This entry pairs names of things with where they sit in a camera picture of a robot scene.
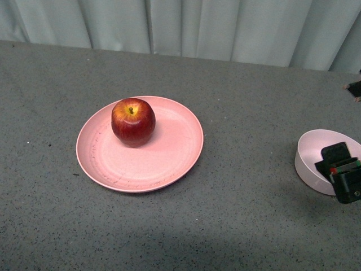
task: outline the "red apple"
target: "red apple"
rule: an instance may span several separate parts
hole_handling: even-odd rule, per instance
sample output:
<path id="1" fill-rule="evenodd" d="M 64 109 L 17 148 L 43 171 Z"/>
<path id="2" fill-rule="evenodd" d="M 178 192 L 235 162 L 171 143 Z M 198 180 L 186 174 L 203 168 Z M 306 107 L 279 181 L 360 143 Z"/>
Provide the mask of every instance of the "red apple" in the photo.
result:
<path id="1" fill-rule="evenodd" d="M 112 110 L 112 129 L 117 138 L 130 147 L 149 141 L 156 126 L 152 107 L 144 100 L 126 98 Z"/>

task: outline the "curtain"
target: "curtain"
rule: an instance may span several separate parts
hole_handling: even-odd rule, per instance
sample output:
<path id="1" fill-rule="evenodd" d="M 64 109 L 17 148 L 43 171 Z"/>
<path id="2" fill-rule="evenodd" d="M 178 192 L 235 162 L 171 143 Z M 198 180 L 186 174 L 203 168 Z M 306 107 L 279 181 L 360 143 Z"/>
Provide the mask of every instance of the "curtain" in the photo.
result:
<path id="1" fill-rule="evenodd" d="M 361 0 L 1 0 L 0 40 L 358 73 Z"/>

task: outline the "black object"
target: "black object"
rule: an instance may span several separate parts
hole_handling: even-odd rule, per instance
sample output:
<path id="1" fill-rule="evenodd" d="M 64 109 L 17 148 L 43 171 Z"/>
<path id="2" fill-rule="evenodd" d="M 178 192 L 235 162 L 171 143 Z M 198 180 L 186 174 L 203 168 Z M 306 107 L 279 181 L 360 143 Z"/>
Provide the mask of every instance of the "black object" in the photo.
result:
<path id="1" fill-rule="evenodd" d="M 350 83 L 347 90 L 355 97 L 361 97 L 361 81 Z"/>
<path id="2" fill-rule="evenodd" d="M 361 168 L 331 175 L 331 184 L 340 203 L 351 203 L 361 199 Z"/>
<path id="3" fill-rule="evenodd" d="M 332 184 L 337 200 L 346 204 L 361 199 L 360 161 L 351 157 L 346 143 L 325 147 L 321 155 L 323 160 L 315 163 L 316 169 Z M 335 168 L 342 171 L 332 174 Z"/>

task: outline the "bowl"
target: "bowl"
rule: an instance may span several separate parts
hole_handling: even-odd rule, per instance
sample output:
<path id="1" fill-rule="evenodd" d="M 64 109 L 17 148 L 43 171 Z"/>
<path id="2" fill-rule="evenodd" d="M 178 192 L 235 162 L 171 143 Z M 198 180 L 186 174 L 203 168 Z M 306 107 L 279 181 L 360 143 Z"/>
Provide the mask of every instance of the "bowl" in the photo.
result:
<path id="1" fill-rule="evenodd" d="M 312 189 L 334 196 L 331 183 L 316 169 L 315 163 L 322 161 L 321 150 L 324 147 L 346 142 L 351 157 L 361 157 L 361 145 L 344 134 L 331 130 L 311 130 L 300 137 L 297 145 L 294 166 L 300 178 Z"/>

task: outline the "plate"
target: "plate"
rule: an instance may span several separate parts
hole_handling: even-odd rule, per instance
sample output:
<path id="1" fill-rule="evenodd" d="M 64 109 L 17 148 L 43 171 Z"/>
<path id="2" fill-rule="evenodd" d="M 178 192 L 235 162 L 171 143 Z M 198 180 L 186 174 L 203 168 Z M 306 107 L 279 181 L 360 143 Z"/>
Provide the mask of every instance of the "plate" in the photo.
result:
<path id="1" fill-rule="evenodd" d="M 81 129 L 76 153 L 83 171 L 109 189 L 142 193 L 163 188 L 183 177 L 203 147 L 203 130 L 184 105 L 163 97 L 139 96 L 156 115 L 151 139 L 131 148 L 113 134 L 111 112 L 118 102 L 95 113 Z"/>

